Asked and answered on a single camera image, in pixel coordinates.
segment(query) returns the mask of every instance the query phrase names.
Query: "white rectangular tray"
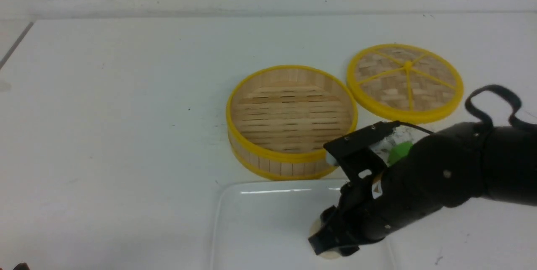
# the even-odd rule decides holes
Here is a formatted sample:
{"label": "white rectangular tray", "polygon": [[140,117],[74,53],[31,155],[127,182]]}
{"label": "white rectangular tray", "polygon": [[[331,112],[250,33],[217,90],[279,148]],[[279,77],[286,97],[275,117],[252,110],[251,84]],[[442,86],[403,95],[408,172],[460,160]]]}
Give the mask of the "white rectangular tray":
{"label": "white rectangular tray", "polygon": [[236,184],[221,197],[216,215],[212,270],[391,270],[386,240],[350,257],[317,257],[308,243],[311,224],[336,205],[345,180]]}

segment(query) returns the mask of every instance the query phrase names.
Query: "bamboo steamer lid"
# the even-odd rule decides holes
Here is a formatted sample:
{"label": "bamboo steamer lid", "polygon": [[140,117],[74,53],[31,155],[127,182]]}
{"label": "bamboo steamer lid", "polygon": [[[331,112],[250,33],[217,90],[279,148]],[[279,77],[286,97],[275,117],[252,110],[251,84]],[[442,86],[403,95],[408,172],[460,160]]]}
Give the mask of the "bamboo steamer lid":
{"label": "bamboo steamer lid", "polygon": [[356,54],[347,70],[347,84],[368,111],[414,124],[447,117],[464,91],[449,62],[402,44],[377,45]]}

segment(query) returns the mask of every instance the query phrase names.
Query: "white table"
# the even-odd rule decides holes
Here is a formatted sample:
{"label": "white table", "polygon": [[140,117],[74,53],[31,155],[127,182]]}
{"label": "white table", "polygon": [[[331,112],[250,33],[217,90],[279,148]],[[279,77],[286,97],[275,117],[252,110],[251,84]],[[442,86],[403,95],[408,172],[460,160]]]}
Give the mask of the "white table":
{"label": "white table", "polygon": [[[221,190],[263,180],[230,152],[232,88],[278,64],[343,79],[351,56],[389,42],[449,60],[466,95],[501,83],[537,113],[536,14],[38,21],[0,71],[1,266],[207,269]],[[507,104],[476,101],[506,123]],[[432,128],[469,119],[460,107]],[[378,120],[360,109],[359,126]],[[475,199],[389,240],[400,269],[530,269],[536,222]]]}

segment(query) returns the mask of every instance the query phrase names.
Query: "robotic arm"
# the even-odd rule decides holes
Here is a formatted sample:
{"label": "robotic arm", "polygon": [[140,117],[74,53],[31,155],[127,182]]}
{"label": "robotic arm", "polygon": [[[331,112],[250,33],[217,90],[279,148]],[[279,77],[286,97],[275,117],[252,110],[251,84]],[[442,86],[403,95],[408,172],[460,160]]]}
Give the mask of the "robotic arm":
{"label": "robotic arm", "polygon": [[[491,117],[472,104],[472,98],[484,91],[510,104],[511,126],[494,127]],[[520,98],[505,87],[482,87],[465,103],[480,122],[429,132],[390,167],[369,146],[400,125],[426,130],[399,121],[378,122],[326,143],[327,159],[341,166],[349,182],[341,188],[337,207],[322,212],[320,230],[308,239],[314,252],[351,255],[360,245],[382,241],[471,197],[537,205],[537,125],[515,116],[521,106]],[[359,173],[367,169],[372,174],[361,178]]]}

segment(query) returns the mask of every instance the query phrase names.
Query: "green part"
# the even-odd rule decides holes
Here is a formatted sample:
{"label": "green part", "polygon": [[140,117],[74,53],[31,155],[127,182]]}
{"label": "green part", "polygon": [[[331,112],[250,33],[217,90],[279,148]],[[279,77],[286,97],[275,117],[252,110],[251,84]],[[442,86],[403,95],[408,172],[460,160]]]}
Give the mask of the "green part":
{"label": "green part", "polygon": [[388,157],[388,165],[392,166],[397,161],[399,161],[401,158],[403,158],[406,155],[408,155],[408,152],[410,151],[411,147],[412,147],[412,142],[410,142],[410,141],[403,142],[401,144],[397,144],[390,151],[390,156]]}

